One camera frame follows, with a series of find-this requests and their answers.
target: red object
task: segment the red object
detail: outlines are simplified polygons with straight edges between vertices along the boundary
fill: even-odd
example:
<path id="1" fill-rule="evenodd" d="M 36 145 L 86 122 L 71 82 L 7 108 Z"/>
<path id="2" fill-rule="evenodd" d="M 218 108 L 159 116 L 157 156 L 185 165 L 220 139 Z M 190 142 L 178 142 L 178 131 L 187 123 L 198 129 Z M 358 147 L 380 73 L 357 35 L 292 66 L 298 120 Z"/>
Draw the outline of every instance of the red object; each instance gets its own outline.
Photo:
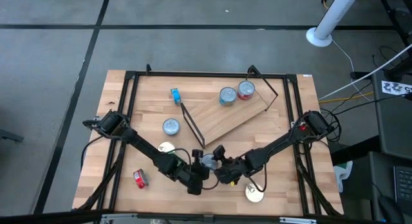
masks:
<path id="1" fill-rule="evenodd" d="M 135 178 L 137 187 L 139 187 L 139 189 L 143 189 L 145 186 L 149 185 L 149 182 L 146 179 L 143 169 L 139 169 L 136 172 L 134 172 L 133 177 Z"/>
<path id="2" fill-rule="evenodd" d="M 251 95 L 242 95 L 241 93 L 238 93 L 238 97 L 241 100 L 249 100 L 250 98 L 252 98 L 252 96 L 253 96 L 253 94 L 251 94 Z"/>

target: white pipe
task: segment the white pipe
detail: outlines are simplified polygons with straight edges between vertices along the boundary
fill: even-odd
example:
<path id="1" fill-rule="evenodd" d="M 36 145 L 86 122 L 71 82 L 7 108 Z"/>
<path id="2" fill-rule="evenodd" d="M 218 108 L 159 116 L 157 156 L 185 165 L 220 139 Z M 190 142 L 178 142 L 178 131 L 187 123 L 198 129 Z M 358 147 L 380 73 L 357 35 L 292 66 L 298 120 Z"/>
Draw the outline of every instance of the white pipe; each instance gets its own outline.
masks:
<path id="1" fill-rule="evenodd" d="M 326 47 L 332 43 L 330 34 L 354 2 L 355 0 L 334 0 L 317 28 L 307 31 L 308 41 L 318 47 Z"/>

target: sticker label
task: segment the sticker label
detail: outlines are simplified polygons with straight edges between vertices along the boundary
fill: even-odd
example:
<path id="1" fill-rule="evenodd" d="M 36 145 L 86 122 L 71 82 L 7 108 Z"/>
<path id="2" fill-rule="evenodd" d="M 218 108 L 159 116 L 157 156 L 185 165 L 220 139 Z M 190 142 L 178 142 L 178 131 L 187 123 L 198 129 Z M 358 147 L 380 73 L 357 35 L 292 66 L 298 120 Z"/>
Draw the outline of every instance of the sticker label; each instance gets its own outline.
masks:
<path id="1" fill-rule="evenodd" d="M 382 81 L 382 92 L 390 95 L 403 95 L 412 92 L 412 85 Z"/>

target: red can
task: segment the red can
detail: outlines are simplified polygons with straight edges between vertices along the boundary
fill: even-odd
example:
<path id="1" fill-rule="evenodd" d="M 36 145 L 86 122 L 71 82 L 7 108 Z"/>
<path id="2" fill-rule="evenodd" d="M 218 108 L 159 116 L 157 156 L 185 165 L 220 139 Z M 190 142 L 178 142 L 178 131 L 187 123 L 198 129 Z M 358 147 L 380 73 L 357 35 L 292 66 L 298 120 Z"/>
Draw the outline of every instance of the red can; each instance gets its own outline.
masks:
<path id="1" fill-rule="evenodd" d="M 249 100 L 252 98 L 253 93 L 255 92 L 255 85 L 250 81 L 244 80 L 239 83 L 238 88 L 238 97 L 241 100 Z"/>
<path id="2" fill-rule="evenodd" d="M 134 172 L 133 177 L 135 178 L 137 187 L 139 187 L 139 189 L 143 189 L 145 186 L 149 185 L 149 182 L 147 181 L 143 169 L 139 169 L 136 172 Z"/>

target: can lid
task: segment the can lid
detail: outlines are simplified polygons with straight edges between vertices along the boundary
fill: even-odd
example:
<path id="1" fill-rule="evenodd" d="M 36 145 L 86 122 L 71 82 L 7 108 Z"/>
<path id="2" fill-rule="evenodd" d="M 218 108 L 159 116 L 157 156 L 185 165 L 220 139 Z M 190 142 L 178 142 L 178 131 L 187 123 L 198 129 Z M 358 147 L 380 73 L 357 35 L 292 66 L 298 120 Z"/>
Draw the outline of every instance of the can lid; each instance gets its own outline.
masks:
<path id="1" fill-rule="evenodd" d="M 163 131 L 168 135 L 174 135 L 179 132 L 180 125 L 174 118 L 169 118 L 163 123 Z"/>
<path id="2" fill-rule="evenodd" d="M 239 91 L 244 95 L 251 95 L 255 92 L 255 85 L 253 85 L 250 81 L 244 80 L 239 84 Z"/>
<path id="3" fill-rule="evenodd" d="M 213 154 L 211 153 L 203 155 L 200 162 L 204 164 L 207 168 L 212 169 L 212 170 L 215 170 L 218 164 L 216 160 L 213 160 Z"/>
<path id="4" fill-rule="evenodd" d="M 157 149 L 161 152 L 166 153 L 168 151 L 172 151 L 174 149 L 174 145 L 170 142 L 163 142 L 159 145 Z"/>
<path id="5" fill-rule="evenodd" d="M 225 87 L 220 91 L 220 99 L 226 102 L 232 102 L 236 99 L 236 90 L 230 87 Z"/>
<path id="6" fill-rule="evenodd" d="M 263 196 L 265 195 L 264 192 L 259 192 L 253 183 L 250 183 L 246 186 L 245 194 L 247 199 L 251 202 L 259 202 L 263 199 Z"/>

